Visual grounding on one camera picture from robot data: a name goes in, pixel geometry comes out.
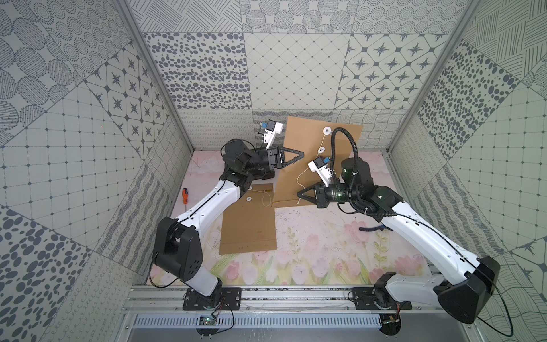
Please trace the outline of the brown kraft file bag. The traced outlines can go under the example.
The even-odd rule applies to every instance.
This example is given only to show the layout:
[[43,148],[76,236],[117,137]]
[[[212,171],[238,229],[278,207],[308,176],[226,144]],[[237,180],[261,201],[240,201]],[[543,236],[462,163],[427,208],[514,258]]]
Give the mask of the brown kraft file bag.
[[222,218],[221,255],[266,252],[277,249],[273,184],[252,185]]
[[305,156],[302,160],[279,171],[273,198],[274,208],[310,205],[310,202],[299,199],[297,192],[321,180],[316,173],[309,170],[308,163],[317,157],[332,156],[331,135],[323,132],[325,128],[330,128],[332,131],[336,128],[344,128],[355,141],[359,141],[363,130],[361,125],[288,117],[283,146],[303,151]]

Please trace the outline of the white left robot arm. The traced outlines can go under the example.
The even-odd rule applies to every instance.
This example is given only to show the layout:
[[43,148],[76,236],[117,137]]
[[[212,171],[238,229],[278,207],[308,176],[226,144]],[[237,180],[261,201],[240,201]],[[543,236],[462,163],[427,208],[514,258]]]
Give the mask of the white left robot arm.
[[273,146],[248,148],[232,139],[222,148],[224,172],[215,188],[194,207],[176,218],[163,218],[157,228],[151,265],[176,276],[210,300],[220,301],[222,281],[203,265],[201,236],[229,206],[243,198],[255,180],[267,180],[304,158],[302,151]]

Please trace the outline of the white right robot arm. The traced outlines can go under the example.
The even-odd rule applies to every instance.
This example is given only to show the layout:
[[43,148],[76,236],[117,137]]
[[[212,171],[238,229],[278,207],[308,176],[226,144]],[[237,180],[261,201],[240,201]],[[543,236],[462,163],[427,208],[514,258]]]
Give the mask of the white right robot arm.
[[398,233],[439,271],[436,276],[410,277],[387,272],[374,285],[376,306],[388,309],[415,302],[444,309],[461,323],[474,323],[496,289],[500,265],[490,256],[478,257],[427,223],[401,195],[376,185],[367,162],[348,158],[338,178],[329,168],[330,159],[318,157],[308,163],[320,182],[304,188],[299,198],[327,208],[348,203],[354,213],[373,218]]

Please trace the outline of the black plastic tool case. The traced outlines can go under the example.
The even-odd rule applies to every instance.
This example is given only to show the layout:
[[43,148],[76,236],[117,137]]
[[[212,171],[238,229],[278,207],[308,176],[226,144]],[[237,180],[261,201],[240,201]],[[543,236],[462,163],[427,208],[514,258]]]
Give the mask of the black plastic tool case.
[[270,180],[276,175],[275,170],[262,170],[256,177],[256,180]]

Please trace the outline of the blue handled pliers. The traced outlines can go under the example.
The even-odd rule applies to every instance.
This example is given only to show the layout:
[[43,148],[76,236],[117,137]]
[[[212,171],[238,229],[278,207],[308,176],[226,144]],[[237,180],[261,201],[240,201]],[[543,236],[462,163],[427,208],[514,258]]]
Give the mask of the blue handled pliers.
[[381,225],[381,226],[378,226],[378,227],[359,227],[358,230],[360,232],[382,232],[383,230],[385,230],[386,227]]

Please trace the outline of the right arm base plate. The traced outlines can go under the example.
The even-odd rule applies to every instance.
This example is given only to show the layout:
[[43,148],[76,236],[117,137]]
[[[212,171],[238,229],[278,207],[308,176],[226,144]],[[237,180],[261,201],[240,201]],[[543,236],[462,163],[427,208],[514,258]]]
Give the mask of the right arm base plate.
[[353,287],[348,293],[348,300],[354,303],[356,310],[411,310],[410,302],[397,302],[384,290],[371,286]]

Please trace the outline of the orange handled screwdriver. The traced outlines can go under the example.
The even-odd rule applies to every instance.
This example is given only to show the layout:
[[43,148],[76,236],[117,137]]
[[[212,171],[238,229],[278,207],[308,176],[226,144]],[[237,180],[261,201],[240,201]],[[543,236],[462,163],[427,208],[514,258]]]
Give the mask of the orange handled screwdriver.
[[183,199],[183,204],[185,206],[185,210],[187,210],[187,205],[189,202],[189,192],[187,188],[182,189],[182,199]]

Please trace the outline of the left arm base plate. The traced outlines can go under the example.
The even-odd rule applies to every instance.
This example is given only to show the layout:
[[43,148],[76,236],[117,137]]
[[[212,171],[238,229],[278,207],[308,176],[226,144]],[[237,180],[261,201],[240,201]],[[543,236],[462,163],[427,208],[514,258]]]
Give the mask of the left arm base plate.
[[222,310],[238,311],[242,300],[241,287],[222,287],[215,289],[210,296],[205,296],[195,289],[188,289],[184,296],[185,311]]

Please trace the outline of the aluminium mounting rail frame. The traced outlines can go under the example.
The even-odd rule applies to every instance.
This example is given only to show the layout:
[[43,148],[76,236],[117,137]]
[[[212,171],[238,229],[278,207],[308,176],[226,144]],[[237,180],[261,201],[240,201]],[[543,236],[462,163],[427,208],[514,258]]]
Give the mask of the aluminium mounting rail frame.
[[[466,259],[442,262],[434,266],[432,276],[415,277],[387,274],[377,281],[377,291],[384,290],[397,302],[410,302],[411,310],[356,310],[348,300],[353,287],[364,286],[241,286],[242,300],[238,311],[223,310],[236,314],[368,314],[389,319],[397,314],[434,313],[442,311],[435,288],[441,285],[455,286],[468,279],[474,265]],[[169,286],[159,289],[153,286],[135,286],[121,311],[124,314],[209,314],[210,310],[185,311],[186,286]]]

